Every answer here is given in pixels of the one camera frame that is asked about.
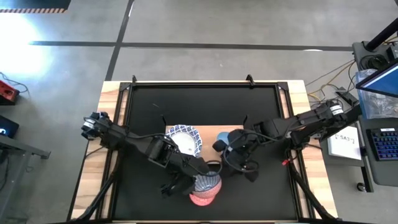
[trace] keyboard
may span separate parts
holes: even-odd
[[[366,133],[376,160],[398,160],[398,128],[369,129]]]

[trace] red device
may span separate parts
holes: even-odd
[[[15,105],[19,90],[0,80],[0,105]]]

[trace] concrete floor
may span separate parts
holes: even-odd
[[[72,0],[66,14],[0,14],[7,30],[0,35],[0,71],[30,91],[0,114],[21,124],[18,140],[52,151],[49,160],[32,161],[16,198],[14,210],[31,223],[67,217],[87,144],[80,127],[96,109],[114,47],[27,43],[115,42],[127,2]],[[372,38],[397,12],[394,0],[135,0],[123,41],[347,47]],[[352,58],[351,52],[122,47],[112,80],[242,80],[250,73],[308,83]],[[347,74],[333,83],[347,87]],[[332,89],[325,93],[334,97]],[[359,168],[326,168],[341,218],[396,223],[397,188],[375,186],[364,194],[355,189]]]

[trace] wooden table frame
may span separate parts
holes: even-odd
[[[173,83],[187,83],[190,81],[177,81]],[[203,82],[240,82],[243,81],[192,81],[195,83]],[[307,92],[305,91],[305,85],[302,80],[285,80],[285,81],[256,81],[256,83],[262,82],[287,82],[289,87],[289,95],[285,96],[284,91],[280,92],[281,102],[283,107],[284,116],[287,118],[289,114],[298,114],[308,111],[310,109]],[[118,124],[122,125],[126,122],[124,112],[126,110],[126,102],[128,101],[128,94],[119,94],[119,87],[124,82],[104,82],[101,97],[99,99],[98,111],[106,111],[110,118],[118,120]],[[120,108],[116,108],[116,102],[119,101],[121,104]],[[317,141],[311,141],[311,144],[319,145]],[[90,153],[95,149],[99,148],[99,140],[90,142],[87,147],[86,153]],[[80,178],[76,185],[75,197],[71,204],[70,214],[68,219],[79,217],[87,208],[87,206],[94,199],[98,193],[101,183],[109,175],[114,164],[116,162],[117,152],[111,151],[98,151],[85,159]],[[302,153],[304,166],[300,166],[299,162],[295,160],[295,166],[298,171],[305,169],[304,174],[307,175],[308,184],[311,191],[315,194],[317,199],[326,208],[326,210],[337,217],[333,196],[331,193],[326,168],[323,163],[322,152],[315,147],[307,147]],[[104,169],[106,165],[110,165],[111,170],[107,171]],[[109,214],[108,211],[110,203],[110,195],[113,188],[111,187],[104,199],[103,206],[100,207],[101,212],[96,212],[96,215],[92,218],[106,218]],[[310,217],[311,210],[308,210],[308,200],[305,198],[304,193],[298,186],[298,195],[300,196],[300,204],[302,208],[303,217]]]

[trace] computer monitor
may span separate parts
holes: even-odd
[[[355,87],[398,98],[398,58],[357,83]]]

